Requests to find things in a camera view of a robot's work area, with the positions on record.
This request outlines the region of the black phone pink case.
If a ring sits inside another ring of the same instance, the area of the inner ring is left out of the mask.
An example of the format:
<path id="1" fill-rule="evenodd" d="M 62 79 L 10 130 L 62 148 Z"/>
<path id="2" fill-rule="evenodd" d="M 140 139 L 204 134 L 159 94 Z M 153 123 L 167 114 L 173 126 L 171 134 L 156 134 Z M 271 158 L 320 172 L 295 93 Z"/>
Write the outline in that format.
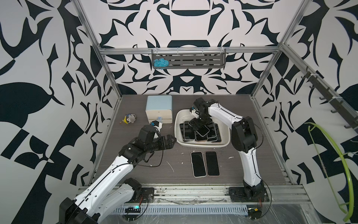
<path id="1" fill-rule="evenodd" d="M 201 119 L 194 118 L 188 122 L 189 126 L 197 132 L 201 137 L 204 137 L 209 133 L 209 128 L 206 126 L 206 123 Z"/>

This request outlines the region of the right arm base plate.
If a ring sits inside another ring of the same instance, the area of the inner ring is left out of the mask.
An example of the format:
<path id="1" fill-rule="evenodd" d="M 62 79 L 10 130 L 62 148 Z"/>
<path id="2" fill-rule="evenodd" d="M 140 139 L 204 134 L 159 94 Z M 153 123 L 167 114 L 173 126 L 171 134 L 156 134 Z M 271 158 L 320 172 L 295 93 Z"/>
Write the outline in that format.
<path id="1" fill-rule="evenodd" d="M 228 195 L 231 202 L 249 203 L 249 202 L 269 202 L 270 198 L 263 186 L 230 187 Z"/>

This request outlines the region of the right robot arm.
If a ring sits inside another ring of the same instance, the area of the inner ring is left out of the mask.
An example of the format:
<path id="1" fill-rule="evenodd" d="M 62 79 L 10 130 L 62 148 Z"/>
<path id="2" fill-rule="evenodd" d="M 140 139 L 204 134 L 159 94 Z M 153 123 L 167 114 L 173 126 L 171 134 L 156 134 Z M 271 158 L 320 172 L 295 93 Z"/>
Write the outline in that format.
<path id="1" fill-rule="evenodd" d="M 261 178 L 256 158 L 257 131 L 251 117 L 237 115 L 224 108 L 218 101 L 197 98 L 190 109 L 194 118 L 189 125 L 200 131 L 204 126 L 216 118 L 231 130 L 231 143 L 239 152 L 244 171 L 244 190 L 246 197 L 255 197 L 265 191 L 264 181 Z"/>

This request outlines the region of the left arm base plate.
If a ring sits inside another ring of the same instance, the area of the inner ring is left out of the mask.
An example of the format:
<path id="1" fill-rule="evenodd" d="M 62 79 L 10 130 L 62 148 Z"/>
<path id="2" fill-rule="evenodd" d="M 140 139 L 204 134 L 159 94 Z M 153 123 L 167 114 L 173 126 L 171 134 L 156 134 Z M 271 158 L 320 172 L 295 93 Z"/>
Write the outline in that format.
<path id="1" fill-rule="evenodd" d="M 147 201 L 152 202 L 154 199 L 154 188 L 144 187 L 134 191 L 134 195 L 130 203 L 146 203 Z"/>

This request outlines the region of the black phone white case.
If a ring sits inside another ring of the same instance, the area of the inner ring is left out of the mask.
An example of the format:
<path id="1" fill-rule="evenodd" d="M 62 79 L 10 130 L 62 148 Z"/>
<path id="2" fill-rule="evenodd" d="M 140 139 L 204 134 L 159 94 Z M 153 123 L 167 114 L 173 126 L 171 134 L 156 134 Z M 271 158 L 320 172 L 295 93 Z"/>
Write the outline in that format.
<path id="1" fill-rule="evenodd" d="M 217 153 L 214 151 L 205 152 L 206 162 L 207 162 L 207 173 L 209 176 L 219 176 L 219 163 L 217 158 Z"/>

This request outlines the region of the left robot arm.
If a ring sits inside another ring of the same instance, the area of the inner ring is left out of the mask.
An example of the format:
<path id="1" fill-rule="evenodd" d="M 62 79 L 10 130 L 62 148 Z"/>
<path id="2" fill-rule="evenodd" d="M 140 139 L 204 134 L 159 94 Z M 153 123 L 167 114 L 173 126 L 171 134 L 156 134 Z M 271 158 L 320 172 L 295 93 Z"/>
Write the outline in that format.
<path id="1" fill-rule="evenodd" d="M 142 185 L 129 178 L 114 187 L 146 160 L 148 153 L 172 149 L 177 141 L 173 135 L 162 136 L 162 123 L 145 125 L 139 135 L 124 145 L 107 170 L 74 199 L 66 198 L 59 207 L 60 224 L 99 224 L 116 208 L 140 199 Z"/>

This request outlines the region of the white plastic storage tub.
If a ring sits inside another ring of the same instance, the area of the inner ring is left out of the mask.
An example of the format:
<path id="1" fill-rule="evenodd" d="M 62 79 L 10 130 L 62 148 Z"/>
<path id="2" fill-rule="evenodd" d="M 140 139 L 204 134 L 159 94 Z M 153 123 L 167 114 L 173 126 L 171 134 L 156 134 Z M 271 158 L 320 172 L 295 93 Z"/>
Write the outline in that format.
<path id="1" fill-rule="evenodd" d="M 211 117 L 211 119 L 215 124 L 218 125 L 221 142 L 196 142 L 195 140 L 184 142 L 180 124 L 184 123 L 185 121 L 190 121 L 193 118 L 194 115 L 190 112 L 189 109 L 180 110 L 176 115 L 174 124 L 174 136 L 177 139 L 177 143 L 180 145 L 193 148 L 222 148 L 226 147 L 231 142 L 230 128 L 215 117 Z"/>

